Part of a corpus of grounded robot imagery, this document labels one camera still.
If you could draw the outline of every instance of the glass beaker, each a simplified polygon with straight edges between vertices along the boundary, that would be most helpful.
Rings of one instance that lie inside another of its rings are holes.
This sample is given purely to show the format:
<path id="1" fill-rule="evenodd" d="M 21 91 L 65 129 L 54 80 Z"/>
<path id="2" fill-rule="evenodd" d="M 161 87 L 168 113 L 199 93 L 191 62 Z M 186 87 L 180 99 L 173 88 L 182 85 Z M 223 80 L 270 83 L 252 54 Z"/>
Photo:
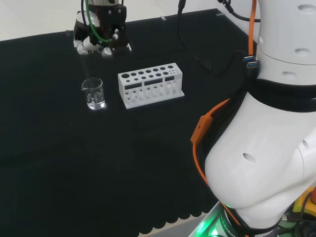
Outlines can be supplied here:
<path id="1" fill-rule="evenodd" d="M 81 86 L 85 92 L 87 105 L 92 110 L 99 110 L 105 107 L 103 82 L 98 78 L 86 79 Z"/>

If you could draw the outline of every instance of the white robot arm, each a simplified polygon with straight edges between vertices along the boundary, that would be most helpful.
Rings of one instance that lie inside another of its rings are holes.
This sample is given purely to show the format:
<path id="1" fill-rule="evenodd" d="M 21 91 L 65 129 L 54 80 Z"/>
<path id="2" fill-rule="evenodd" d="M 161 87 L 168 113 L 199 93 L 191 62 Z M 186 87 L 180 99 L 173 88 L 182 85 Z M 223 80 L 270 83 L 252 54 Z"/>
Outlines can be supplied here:
<path id="1" fill-rule="evenodd" d="M 211 149 L 205 174 L 250 228 L 268 229 L 316 182 L 316 1 L 259 3 L 258 90 Z"/>
<path id="2" fill-rule="evenodd" d="M 83 10 L 84 1 L 88 12 Z M 104 57 L 129 53 L 125 20 L 126 7 L 119 0 L 81 0 L 74 29 L 78 53 L 87 55 L 100 48 Z"/>

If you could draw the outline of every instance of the white floor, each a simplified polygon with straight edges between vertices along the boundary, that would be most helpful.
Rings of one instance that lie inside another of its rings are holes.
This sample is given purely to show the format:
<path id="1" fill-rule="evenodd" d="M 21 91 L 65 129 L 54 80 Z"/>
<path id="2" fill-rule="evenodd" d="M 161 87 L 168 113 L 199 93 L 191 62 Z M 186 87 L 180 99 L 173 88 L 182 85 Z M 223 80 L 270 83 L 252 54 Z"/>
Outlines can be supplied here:
<path id="1" fill-rule="evenodd" d="M 127 21 L 135 21 L 176 14 L 179 0 L 124 2 Z M 217 0 L 187 0 L 185 12 L 216 4 Z M 0 40 L 72 30 L 79 10 L 80 0 L 0 0 Z"/>

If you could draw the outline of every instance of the black wire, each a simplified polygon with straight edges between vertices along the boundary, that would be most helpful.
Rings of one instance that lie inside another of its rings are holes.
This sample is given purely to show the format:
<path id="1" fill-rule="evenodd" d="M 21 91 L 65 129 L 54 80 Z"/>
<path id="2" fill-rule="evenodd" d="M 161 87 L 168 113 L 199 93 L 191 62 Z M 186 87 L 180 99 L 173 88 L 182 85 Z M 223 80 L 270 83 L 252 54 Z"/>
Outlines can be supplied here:
<path id="1" fill-rule="evenodd" d="M 203 58 L 199 58 L 191 49 L 190 47 L 187 45 L 187 43 L 183 40 L 183 36 L 181 33 L 181 21 L 182 21 L 182 11 L 178 11 L 178 38 L 181 42 L 181 44 L 183 45 L 183 47 L 192 55 L 192 57 L 207 71 L 209 72 L 214 72 L 216 75 L 218 76 L 223 76 L 228 69 L 232 66 L 232 63 L 234 61 L 234 58 L 238 55 L 238 54 L 243 54 L 246 55 L 245 51 L 243 50 L 236 50 L 232 57 L 230 58 L 228 64 L 225 66 L 225 68 L 223 70 L 221 70 L 220 72 L 217 72 L 214 70 L 213 65 L 208 62 L 206 59 Z"/>
<path id="2" fill-rule="evenodd" d="M 227 0 L 222 0 L 221 3 L 224 5 L 224 7 L 227 9 L 227 11 L 231 15 L 236 17 L 237 19 L 242 20 L 242 21 L 250 22 L 250 18 L 247 18 L 247 17 L 244 17 L 244 16 L 240 16 L 237 13 L 234 12 L 234 9 L 231 6 L 231 0 L 228 0 L 228 1 Z M 261 20 L 260 19 L 255 19 L 255 22 L 261 22 Z"/>
<path id="3" fill-rule="evenodd" d="M 234 11 L 232 12 L 232 15 L 234 17 L 236 17 L 237 19 L 239 19 L 239 20 L 250 22 L 250 18 L 247 18 L 247 17 L 244 17 L 244 16 L 240 16 L 237 13 L 235 13 Z M 260 19 L 255 19 L 255 22 L 261 22 L 261 20 Z"/>
<path id="4" fill-rule="evenodd" d="M 87 26 L 87 23 L 86 23 L 86 21 L 85 21 L 83 4 L 84 4 L 84 0 L 81 0 L 81 14 L 82 14 L 82 20 L 83 20 L 84 27 L 86 27 L 87 29 L 89 29 L 88 26 Z"/>
<path id="5" fill-rule="evenodd" d="M 236 50 L 236 51 L 233 53 L 232 57 L 230 58 L 230 60 L 229 60 L 228 64 L 226 65 L 226 67 L 224 67 L 222 71 L 220 71 L 220 72 L 214 71 L 214 73 L 215 73 L 216 75 L 218 75 L 218 76 L 224 75 L 224 74 L 229 70 L 229 68 L 232 66 L 235 57 L 236 57 L 237 55 L 239 55 L 239 54 L 245 56 L 245 55 L 246 55 L 246 52 L 243 51 L 243 50 Z"/>
<path id="6" fill-rule="evenodd" d="M 300 214 L 300 217 L 301 217 L 301 221 L 304 221 L 304 222 L 307 222 L 307 223 L 314 223 L 316 224 L 316 221 L 310 221 L 310 220 L 306 220 L 306 219 L 303 219 L 303 216 L 304 216 L 304 212 L 305 212 L 305 208 L 306 208 L 306 204 L 308 202 L 308 199 L 312 196 L 312 191 L 310 193 L 307 194 L 307 196 L 305 197 L 304 199 L 304 202 L 303 202 L 303 206 L 302 206 L 302 210 L 301 210 L 301 214 Z"/>

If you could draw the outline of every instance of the test tube rack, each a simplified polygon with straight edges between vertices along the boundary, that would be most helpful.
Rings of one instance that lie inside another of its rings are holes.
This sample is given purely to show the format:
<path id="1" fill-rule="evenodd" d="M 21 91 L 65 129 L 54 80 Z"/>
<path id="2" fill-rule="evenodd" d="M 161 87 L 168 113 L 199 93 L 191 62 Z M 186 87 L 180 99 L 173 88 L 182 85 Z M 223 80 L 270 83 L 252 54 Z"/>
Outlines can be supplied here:
<path id="1" fill-rule="evenodd" d="M 184 96 L 182 71 L 171 63 L 118 75 L 119 93 L 127 109 Z"/>

